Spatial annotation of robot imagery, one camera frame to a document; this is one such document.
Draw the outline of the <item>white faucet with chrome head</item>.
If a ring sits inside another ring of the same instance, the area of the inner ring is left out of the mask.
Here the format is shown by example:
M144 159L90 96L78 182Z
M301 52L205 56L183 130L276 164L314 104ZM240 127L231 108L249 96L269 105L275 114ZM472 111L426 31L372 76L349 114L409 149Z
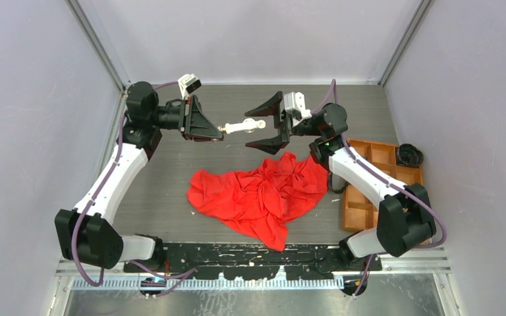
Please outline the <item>white faucet with chrome head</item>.
M253 118L246 118L240 123L226 123L231 129L231 134L235 132L252 133L257 129L264 129L266 127L265 120L255 120Z

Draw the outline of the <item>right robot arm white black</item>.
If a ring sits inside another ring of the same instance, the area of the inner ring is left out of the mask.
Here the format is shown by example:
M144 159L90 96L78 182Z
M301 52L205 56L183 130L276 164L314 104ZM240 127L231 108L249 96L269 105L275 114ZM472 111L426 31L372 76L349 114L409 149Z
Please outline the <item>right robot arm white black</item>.
M249 142L247 147L274 155L289 143L291 136L313 136L309 145L313 160L340 176L376 207L376 227L356 232L339 243L340 264L347 270L359 268L369 255L387 253L400 257L423 247L436 234L436 218L425 187L405 184L357 153L343 136L348 129L343 106L326 103L311 111L306 108L302 93L277 92L244 115L272 117L278 131L275 137Z

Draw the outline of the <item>silver metal pipe fitting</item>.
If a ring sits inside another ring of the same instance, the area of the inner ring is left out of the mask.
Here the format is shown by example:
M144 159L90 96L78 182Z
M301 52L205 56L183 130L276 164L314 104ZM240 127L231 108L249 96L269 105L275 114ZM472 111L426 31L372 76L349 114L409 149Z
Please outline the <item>silver metal pipe fitting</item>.
M222 134L230 134L231 133L231 129L229 128L228 124L221 125L218 127L218 129Z

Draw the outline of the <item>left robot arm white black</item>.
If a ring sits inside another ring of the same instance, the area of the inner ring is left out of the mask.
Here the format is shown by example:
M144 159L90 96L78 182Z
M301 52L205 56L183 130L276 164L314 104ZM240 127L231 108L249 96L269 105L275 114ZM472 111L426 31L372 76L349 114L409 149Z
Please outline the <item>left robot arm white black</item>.
M161 238L122 236L112 222L132 181L155 153L162 130L176 130L184 139L195 142L223 139L194 95L201 81L195 77L180 79L178 85L181 98L164 106L159 104L159 95L148 82L136 82L127 88L126 110L108 167L73 209L61 209L55 217L65 259L102 269L137 260L151 272L165 265Z

